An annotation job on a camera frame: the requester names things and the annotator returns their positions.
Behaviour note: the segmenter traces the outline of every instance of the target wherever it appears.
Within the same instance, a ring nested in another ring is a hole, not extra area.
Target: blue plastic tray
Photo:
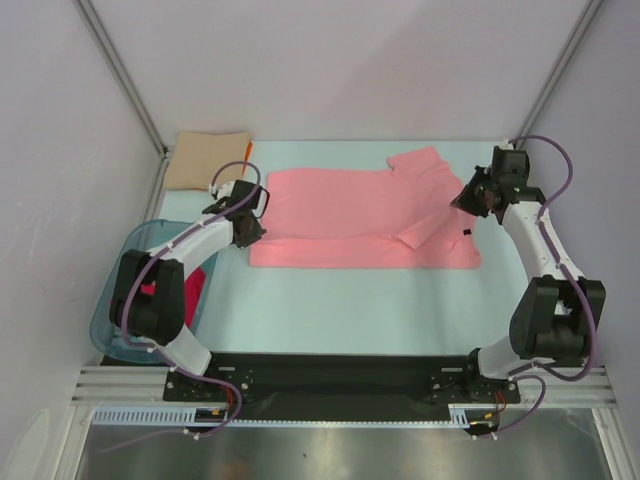
[[[111,297],[113,295],[113,289],[115,288],[118,265],[120,265],[122,255],[132,248],[148,250],[149,248],[156,247],[183,232],[189,225],[191,224],[171,222],[169,220],[151,220],[137,227],[127,237],[100,296],[93,318],[91,319],[89,331],[91,341],[96,348],[105,355],[134,363],[162,363],[162,359],[155,353],[148,353],[143,347],[129,347],[124,343],[120,329],[116,328],[109,321],[109,307],[111,306]],[[201,268],[207,276],[202,290],[203,292],[209,290],[209,283],[213,276],[212,273],[216,264],[216,257],[217,255],[213,255],[201,265]],[[201,295],[191,325],[191,330],[194,332],[198,328],[205,300],[206,295]]]

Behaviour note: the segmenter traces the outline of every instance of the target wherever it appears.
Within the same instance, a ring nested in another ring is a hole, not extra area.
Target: pink polo shirt
[[[296,168],[267,178],[255,267],[476,268],[475,217],[450,206],[462,182],[433,147],[379,171]]]

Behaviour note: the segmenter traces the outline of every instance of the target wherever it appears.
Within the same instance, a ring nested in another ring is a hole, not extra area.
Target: white wall
[[[38,409],[60,433],[158,159],[70,0],[1,2],[0,18],[1,466]]]
[[[640,447],[640,2],[603,8],[536,133],[575,160],[574,183],[552,217],[576,263],[607,288],[602,358]],[[551,192],[566,175],[562,159],[550,147],[528,148],[534,176]]]
[[[162,138],[517,132],[586,0],[95,0]]]

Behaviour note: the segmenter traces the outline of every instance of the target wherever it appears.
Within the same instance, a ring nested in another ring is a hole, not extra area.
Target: black base
[[[216,354],[206,376],[232,383],[241,419],[402,422],[449,419],[450,403],[494,403],[506,381],[478,377],[474,357]],[[214,385],[169,373],[167,402],[226,401]]]

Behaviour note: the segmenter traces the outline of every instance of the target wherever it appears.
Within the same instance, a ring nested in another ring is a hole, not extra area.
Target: beige towel
[[[221,166],[244,161],[249,141],[246,132],[232,135],[180,132],[163,187],[167,190],[208,190]],[[239,178],[242,178],[242,165],[234,165],[222,172],[216,183],[222,185]]]

